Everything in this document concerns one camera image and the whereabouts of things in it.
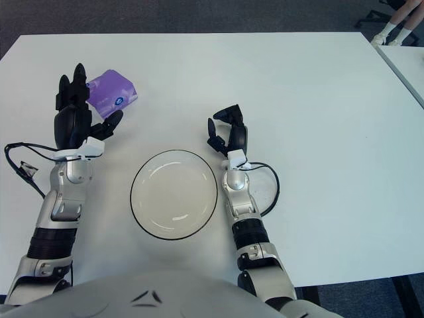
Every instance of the black wire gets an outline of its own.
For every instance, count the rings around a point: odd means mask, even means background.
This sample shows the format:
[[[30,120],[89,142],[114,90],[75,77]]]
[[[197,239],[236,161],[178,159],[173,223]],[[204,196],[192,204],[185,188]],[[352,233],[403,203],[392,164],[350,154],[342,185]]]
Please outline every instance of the black wire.
[[[18,168],[18,166],[11,160],[11,157],[9,156],[9,151],[11,149],[18,148],[18,147],[25,147],[25,148],[35,152],[39,156],[43,157],[44,159],[47,159],[47,160],[53,161],[53,162],[69,162],[69,161],[81,160],[81,157],[74,158],[74,159],[66,159],[66,158],[64,158],[64,159],[53,159],[53,158],[49,158],[49,157],[43,155],[42,153],[40,153],[39,151],[35,150],[33,147],[41,148],[41,149],[45,149],[45,150],[49,150],[49,151],[58,151],[58,149],[43,146],[42,144],[31,144],[31,143],[28,143],[28,142],[16,142],[14,144],[7,144],[6,145],[5,156],[6,156],[6,160],[9,163],[9,165],[18,174],[18,176],[20,176],[27,184],[29,184],[31,187],[33,187],[42,196],[43,199],[46,197],[46,195],[40,190],[40,188],[34,182],[32,177],[28,176],[24,171],[22,171],[20,168]],[[86,156],[86,158],[98,158],[100,156],[101,156],[101,154],[99,156]]]
[[[29,184],[31,187],[33,187],[35,189],[35,191],[37,191],[38,194],[40,194],[41,197],[44,199],[46,197],[46,195],[40,190],[40,188],[36,185],[34,180],[32,178],[30,178],[28,175],[26,175],[22,170],[20,170],[18,168],[18,166],[11,160],[11,157],[9,156],[10,149],[11,149],[10,145],[7,145],[5,147],[5,156],[6,156],[6,160],[9,163],[10,167],[12,167],[12,169],[18,174],[18,176],[20,176],[27,184]]]
[[[280,180],[278,179],[278,175],[276,173],[276,171],[268,164],[264,164],[263,162],[251,162],[250,164],[259,164],[259,167],[255,167],[255,168],[251,168],[251,169],[240,169],[242,171],[252,171],[252,170],[256,170],[259,168],[268,168],[269,170],[272,171],[272,173],[274,174],[274,177],[276,179],[276,183],[277,183],[277,192],[276,195],[274,197],[274,200],[272,201],[272,203],[270,204],[269,207],[267,207],[265,209],[265,211],[261,212],[260,216],[264,217],[265,215],[267,215],[269,212],[271,212],[271,210],[276,206],[277,201],[278,201],[278,197],[280,196]]]

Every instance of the purple packet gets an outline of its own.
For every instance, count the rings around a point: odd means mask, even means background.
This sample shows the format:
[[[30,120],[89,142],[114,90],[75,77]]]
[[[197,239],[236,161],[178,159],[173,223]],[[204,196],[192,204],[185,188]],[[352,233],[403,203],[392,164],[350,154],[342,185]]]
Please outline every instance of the purple packet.
[[[137,98],[133,83],[115,70],[107,70],[87,83],[90,98],[87,100],[105,119],[114,111],[125,108]]]

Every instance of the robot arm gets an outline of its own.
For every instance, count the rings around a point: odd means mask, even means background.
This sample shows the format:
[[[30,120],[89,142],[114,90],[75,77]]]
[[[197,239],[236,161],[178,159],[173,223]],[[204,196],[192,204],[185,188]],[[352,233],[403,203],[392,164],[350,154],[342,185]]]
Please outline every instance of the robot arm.
[[[208,120],[209,140],[217,152],[228,157],[223,162],[222,186],[227,197],[226,210],[236,244],[237,266],[241,270],[238,286],[286,317],[340,317],[305,300],[297,300],[292,281],[284,269],[276,247],[270,242],[256,202],[249,191],[250,168],[246,158],[247,128],[238,105],[213,116],[231,125],[228,146],[216,135],[212,119]]]
[[[74,245],[92,161],[103,154],[103,139],[113,134],[122,111],[103,124],[91,127],[91,111],[85,103],[89,89],[85,70],[78,64],[74,80],[62,76],[56,96],[54,132],[59,151],[50,173],[50,191],[44,198],[28,252],[21,258],[5,304],[23,305],[70,286],[64,276],[72,267]]]

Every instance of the white table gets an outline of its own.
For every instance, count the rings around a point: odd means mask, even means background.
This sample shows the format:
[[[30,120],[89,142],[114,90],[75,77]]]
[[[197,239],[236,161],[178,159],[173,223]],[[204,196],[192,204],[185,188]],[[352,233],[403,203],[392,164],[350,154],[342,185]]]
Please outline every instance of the white table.
[[[146,234],[129,204],[135,173],[163,150],[199,154],[220,179],[207,118],[234,103],[249,127],[248,157],[280,175],[264,223],[296,286],[424,271],[424,111],[360,33],[21,36],[0,61],[2,147],[54,146],[58,80],[78,62],[89,78],[121,72],[140,96],[95,163],[73,249],[76,283],[167,266],[236,281],[221,190],[207,226],[174,242]],[[51,163],[25,150],[12,156],[40,168],[36,182],[48,190]],[[5,293],[41,198],[3,156],[0,172]],[[272,176],[259,170],[251,180],[264,208]]]
[[[377,51],[424,107],[424,48],[379,46]]]

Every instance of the gray carpet floor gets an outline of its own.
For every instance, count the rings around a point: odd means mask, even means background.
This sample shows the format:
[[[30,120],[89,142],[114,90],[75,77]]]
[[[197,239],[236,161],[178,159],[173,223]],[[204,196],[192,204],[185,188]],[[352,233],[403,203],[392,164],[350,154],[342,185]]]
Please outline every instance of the gray carpet floor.
[[[353,32],[371,9],[393,13],[378,0],[0,0],[0,58],[21,34]],[[382,27],[363,24],[360,31],[370,40]],[[423,46],[424,23],[415,33]],[[424,310],[424,274],[410,279]],[[389,278],[319,286],[318,292],[324,308],[344,317],[405,317]]]

